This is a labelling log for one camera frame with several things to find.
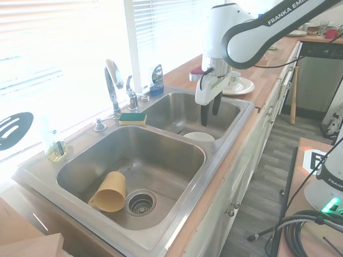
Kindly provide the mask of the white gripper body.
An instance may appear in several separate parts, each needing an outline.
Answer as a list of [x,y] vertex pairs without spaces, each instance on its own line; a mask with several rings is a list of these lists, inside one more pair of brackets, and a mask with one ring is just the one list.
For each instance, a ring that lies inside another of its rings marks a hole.
[[229,70],[223,78],[218,78],[214,68],[206,70],[197,83],[195,102],[199,105],[208,105],[229,85],[231,75],[232,70]]

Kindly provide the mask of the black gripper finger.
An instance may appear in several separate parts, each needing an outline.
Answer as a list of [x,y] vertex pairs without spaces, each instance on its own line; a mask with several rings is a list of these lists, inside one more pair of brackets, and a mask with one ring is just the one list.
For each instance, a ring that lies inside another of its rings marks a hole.
[[212,114],[214,116],[218,115],[220,104],[221,104],[222,92],[220,92],[215,98],[212,107]]
[[209,108],[210,108],[210,105],[207,104],[207,105],[202,105],[200,107],[200,118],[201,118],[201,124],[203,126],[207,126],[208,124],[208,113],[209,113]]

